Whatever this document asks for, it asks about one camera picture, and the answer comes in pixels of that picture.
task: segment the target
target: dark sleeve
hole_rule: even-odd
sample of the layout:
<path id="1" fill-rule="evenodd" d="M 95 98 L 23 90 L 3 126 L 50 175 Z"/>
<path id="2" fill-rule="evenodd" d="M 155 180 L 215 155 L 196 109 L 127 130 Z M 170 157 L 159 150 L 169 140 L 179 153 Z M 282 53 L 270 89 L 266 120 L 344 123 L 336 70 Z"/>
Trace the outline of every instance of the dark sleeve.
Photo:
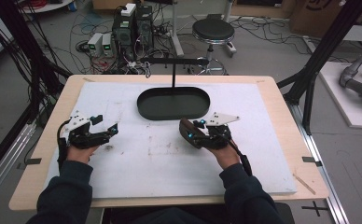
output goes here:
<path id="1" fill-rule="evenodd" d="M 31 223 L 85 223 L 91 207 L 91 172 L 82 162 L 65 161 L 60 176 L 53 177 L 39 195 Z"/>
<path id="2" fill-rule="evenodd" d="M 225 205 L 231 223 L 283 223 L 272 197 L 266 193 L 254 176 L 248 176 L 240 163 L 225 169 L 219 175 L 225 191 Z"/>

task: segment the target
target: black tray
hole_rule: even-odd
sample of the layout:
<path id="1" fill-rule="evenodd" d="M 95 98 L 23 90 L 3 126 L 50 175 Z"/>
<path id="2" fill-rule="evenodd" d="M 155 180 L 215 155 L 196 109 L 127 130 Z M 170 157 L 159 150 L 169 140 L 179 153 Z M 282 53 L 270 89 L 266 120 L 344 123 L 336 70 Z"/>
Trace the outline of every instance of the black tray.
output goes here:
<path id="1" fill-rule="evenodd" d="M 197 119 L 207 113 L 210 97 L 195 87 L 153 88 L 140 94 L 137 107 L 145 119 Z"/>

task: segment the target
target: round stool cushion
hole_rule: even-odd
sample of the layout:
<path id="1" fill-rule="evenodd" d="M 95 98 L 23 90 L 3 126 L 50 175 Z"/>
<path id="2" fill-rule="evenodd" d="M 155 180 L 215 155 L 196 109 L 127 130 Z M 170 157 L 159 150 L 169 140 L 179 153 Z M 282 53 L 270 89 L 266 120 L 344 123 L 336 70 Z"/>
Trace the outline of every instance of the round stool cushion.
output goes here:
<path id="1" fill-rule="evenodd" d="M 195 35 L 209 40 L 226 40 L 234 35 L 234 28 L 229 23 L 216 19 L 195 21 L 192 31 Z"/>

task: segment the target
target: stool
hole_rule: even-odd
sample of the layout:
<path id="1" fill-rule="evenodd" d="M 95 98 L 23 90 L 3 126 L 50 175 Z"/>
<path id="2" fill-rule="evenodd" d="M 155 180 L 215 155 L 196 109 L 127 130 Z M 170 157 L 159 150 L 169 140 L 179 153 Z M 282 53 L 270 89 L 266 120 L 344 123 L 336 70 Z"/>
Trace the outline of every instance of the stool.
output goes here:
<path id="1" fill-rule="evenodd" d="M 222 75 L 226 75 L 227 70 L 225 69 L 224 64 L 219 60 L 214 59 L 212 56 L 214 51 L 213 45 L 228 44 L 234 37 L 234 28 L 229 23 L 222 20 L 203 19 L 193 23 L 192 33 L 197 39 L 210 44 L 206 56 L 198 58 L 198 60 L 207 59 L 209 63 L 206 66 L 200 66 L 202 70 L 197 75 L 212 75 L 212 71 L 222 71 Z M 217 63 L 219 66 L 214 67 L 213 63 Z M 195 74 L 192 66 L 189 67 L 189 72 Z"/>

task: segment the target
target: hand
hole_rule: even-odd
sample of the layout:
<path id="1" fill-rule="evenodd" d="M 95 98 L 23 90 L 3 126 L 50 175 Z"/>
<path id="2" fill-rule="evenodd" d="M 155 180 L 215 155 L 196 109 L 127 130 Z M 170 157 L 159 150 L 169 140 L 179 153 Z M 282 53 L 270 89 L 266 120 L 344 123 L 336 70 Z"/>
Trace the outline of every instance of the hand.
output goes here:
<path id="1" fill-rule="evenodd" d="M 227 146 L 221 148 L 221 149 L 211 149 L 207 148 L 209 151 L 211 151 L 214 156 L 216 156 L 216 160 L 218 161 L 218 164 L 222 167 L 222 169 L 226 169 L 233 164 L 239 163 L 240 158 L 239 155 L 237 155 L 236 150 L 234 150 L 233 147 L 228 144 Z"/>
<path id="2" fill-rule="evenodd" d="M 93 152 L 98 148 L 97 147 L 90 147 L 86 149 L 79 149 L 74 146 L 70 146 L 67 152 L 67 160 L 68 161 L 80 161 L 83 163 L 88 164 L 89 158 L 93 154 Z"/>

